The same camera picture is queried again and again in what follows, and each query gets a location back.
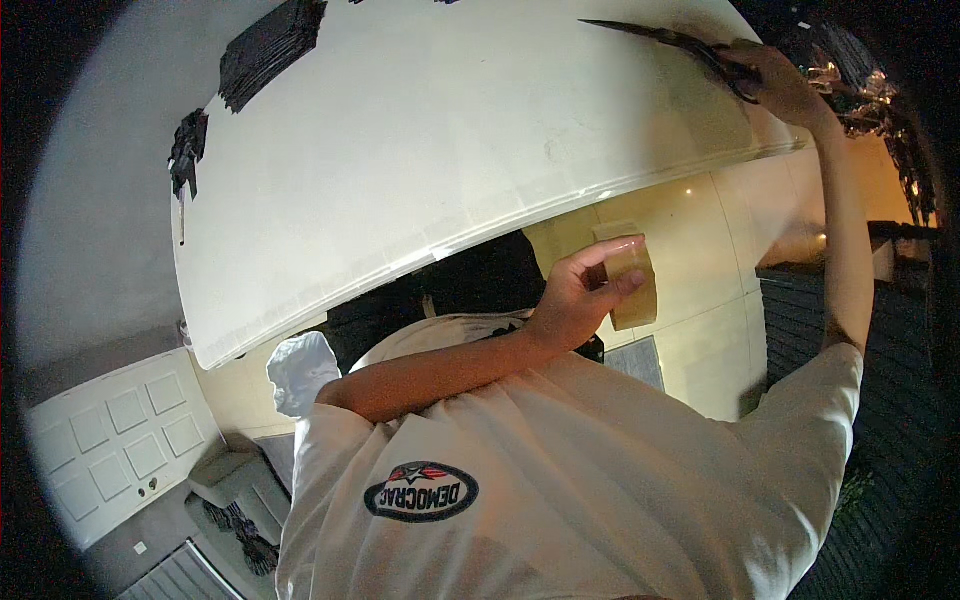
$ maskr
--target gray mat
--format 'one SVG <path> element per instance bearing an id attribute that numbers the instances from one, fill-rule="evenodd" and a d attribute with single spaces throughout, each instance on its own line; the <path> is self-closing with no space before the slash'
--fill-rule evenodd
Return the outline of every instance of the gray mat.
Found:
<path id="1" fill-rule="evenodd" d="M 614 371 L 626 373 L 661 392 L 664 391 L 660 357 L 657 356 L 657 344 L 652 335 L 623 348 L 610 350 L 604 356 L 603 362 Z"/>

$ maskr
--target hand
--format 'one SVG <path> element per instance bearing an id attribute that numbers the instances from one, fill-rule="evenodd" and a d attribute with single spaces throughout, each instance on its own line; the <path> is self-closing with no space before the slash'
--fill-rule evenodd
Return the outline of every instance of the hand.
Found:
<path id="1" fill-rule="evenodd" d="M 763 84 L 748 81 L 737 84 L 784 123 L 812 132 L 836 124 L 836 117 L 820 94 L 806 82 L 797 67 L 773 46 L 756 45 L 739 39 L 733 43 L 733 48 L 717 49 L 716 52 L 724 59 L 759 71 Z"/>
<path id="2" fill-rule="evenodd" d="M 568 352 L 579 348 L 596 333 L 604 317 L 645 281 L 643 272 L 630 271 L 591 291 L 588 272 L 608 256 L 643 243 L 642 235 L 618 237 L 558 261 L 546 281 L 546 291 L 534 316 L 520 331 L 544 349 Z"/>

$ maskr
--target star logo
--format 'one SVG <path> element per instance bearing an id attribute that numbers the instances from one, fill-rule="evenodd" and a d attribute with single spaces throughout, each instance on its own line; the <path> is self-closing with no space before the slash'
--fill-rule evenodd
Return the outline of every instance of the star logo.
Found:
<path id="1" fill-rule="evenodd" d="M 394 472 L 394 476 L 391 477 L 390 479 L 391 479 L 392 481 L 396 481 L 396 480 L 398 480 L 398 479 L 405 479 L 405 480 L 407 481 L 407 484 L 408 484 L 408 485 L 409 485 L 409 484 L 412 484 L 413 482 L 417 481 L 418 479 L 428 479 L 428 480 L 432 481 L 434 478 L 433 478 L 432 476 L 430 476 L 430 475 L 428 475 L 428 474 L 426 474 L 426 473 L 423 472 L 424 467 L 425 467 L 425 466 L 420 466 L 420 467 L 407 467 L 406 465 L 404 465 L 403 467 L 399 467 L 399 468 Z"/>

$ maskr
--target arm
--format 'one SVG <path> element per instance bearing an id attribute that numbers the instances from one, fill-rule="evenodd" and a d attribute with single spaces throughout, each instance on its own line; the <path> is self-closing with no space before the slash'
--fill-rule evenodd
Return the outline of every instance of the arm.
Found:
<path id="1" fill-rule="evenodd" d="M 813 135 L 827 213 L 824 348 L 847 342 L 862 354 L 874 309 L 874 263 L 863 203 L 849 175 L 843 128 L 820 94 L 775 48 L 741 47 L 720 54 L 758 70 L 763 85 L 742 82 L 741 88 L 781 121 L 806 128 Z"/>
<path id="2" fill-rule="evenodd" d="M 643 282 L 642 274 L 632 272 L 590 291 L 584 283 L 587 270 L 609 254 L 642 243 L 642 236 L 618 238 L 559 261 L 534 316 L 519 331 L 370 365 L 324 386 L 317 402 L 384 422 L 545 364 L 589 339 L 604 317 Z"/>

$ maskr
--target sleeve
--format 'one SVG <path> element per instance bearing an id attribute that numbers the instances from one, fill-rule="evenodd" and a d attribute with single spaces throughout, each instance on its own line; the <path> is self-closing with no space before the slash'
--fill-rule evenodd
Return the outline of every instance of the sleeve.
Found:
<path id="1" fill-rule="evenodd" d="M 306 491 L 313 498 L 326 496 L 373 430 L 373 424 L 356 413 L 314 404 L 310 413 L 297 421 L 293 503 Z"/>
<path id="2" fill-rule="evenodd" d="M 824 543 L 853 448 L 863 356 L 849 344 L 827 348 L 770 389 L 734 435 L 769 484 Z"/>

